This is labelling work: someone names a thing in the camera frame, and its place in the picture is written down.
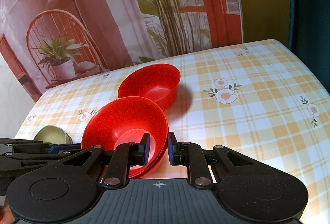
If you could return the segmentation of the green plate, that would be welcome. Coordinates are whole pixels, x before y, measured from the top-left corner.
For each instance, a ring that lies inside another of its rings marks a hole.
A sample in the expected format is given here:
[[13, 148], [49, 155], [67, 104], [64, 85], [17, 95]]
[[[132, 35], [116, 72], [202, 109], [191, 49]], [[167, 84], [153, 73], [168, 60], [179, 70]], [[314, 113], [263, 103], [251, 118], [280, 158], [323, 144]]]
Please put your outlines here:
[[60, 127], [45, 126], [34, 137], [35, 141], [44, 141], [45, 143], [72, 144], [72, 138]]

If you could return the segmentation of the red bowl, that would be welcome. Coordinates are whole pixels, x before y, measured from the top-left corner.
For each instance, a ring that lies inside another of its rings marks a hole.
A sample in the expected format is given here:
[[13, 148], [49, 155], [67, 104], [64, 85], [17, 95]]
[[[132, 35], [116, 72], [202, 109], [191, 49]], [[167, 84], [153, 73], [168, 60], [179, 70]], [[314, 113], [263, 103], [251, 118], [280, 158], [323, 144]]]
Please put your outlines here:
[[168, 122], [155, 102], [130, 96], [103, 106], [87, 123], [81, 147], [101, 145], [105, 150], [114, 150], [119, 144], [138, 143], [144, 133], [151, 136], [148, 163], [132, 167], [129, 173], [131, 178], [139, 178], [159, 166], [166, 148]]
[[170, 64], [153, 64], [136, 70], [119, 86], [118, 97], [139, 96], [167, 110], [176, 100], [180, 71]]

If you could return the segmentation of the checkered floral tablecloth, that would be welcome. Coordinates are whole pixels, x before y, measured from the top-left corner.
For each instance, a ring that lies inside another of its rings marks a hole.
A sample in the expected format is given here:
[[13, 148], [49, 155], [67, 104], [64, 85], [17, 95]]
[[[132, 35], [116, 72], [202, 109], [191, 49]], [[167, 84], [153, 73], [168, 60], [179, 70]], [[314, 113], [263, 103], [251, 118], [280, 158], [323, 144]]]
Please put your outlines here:
[[143, 66], [180, 71], [175, 103], [165, 111], [179, 141], [225, 145], [299, 178], [308, 188], [303, 223], [329, 223], [329, 93], [276, 40], [175, 56], [75, 80], [46, 91], [15, 138], [47, 125], [80, 143], [86, 124], [118, 98], [121, 82]]

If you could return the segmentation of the printed room backdrop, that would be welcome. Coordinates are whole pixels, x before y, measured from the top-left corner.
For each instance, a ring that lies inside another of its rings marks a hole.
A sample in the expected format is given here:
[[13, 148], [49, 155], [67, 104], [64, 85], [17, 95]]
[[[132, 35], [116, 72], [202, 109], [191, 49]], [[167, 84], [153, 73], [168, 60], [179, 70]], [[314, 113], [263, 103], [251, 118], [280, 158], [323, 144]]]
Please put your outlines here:
[[67, 81], [242, 40], [240, 0], [1, 0], [1, 53], [33, 100]]

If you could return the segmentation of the teal curtain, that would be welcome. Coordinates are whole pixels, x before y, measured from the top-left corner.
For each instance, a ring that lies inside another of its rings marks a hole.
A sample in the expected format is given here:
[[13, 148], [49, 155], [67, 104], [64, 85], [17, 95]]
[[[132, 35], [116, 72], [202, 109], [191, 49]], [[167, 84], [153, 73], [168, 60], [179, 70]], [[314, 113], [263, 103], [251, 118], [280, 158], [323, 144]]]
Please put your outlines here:
[[329, 0], [290, 0], [288, 48], [329, 91]]

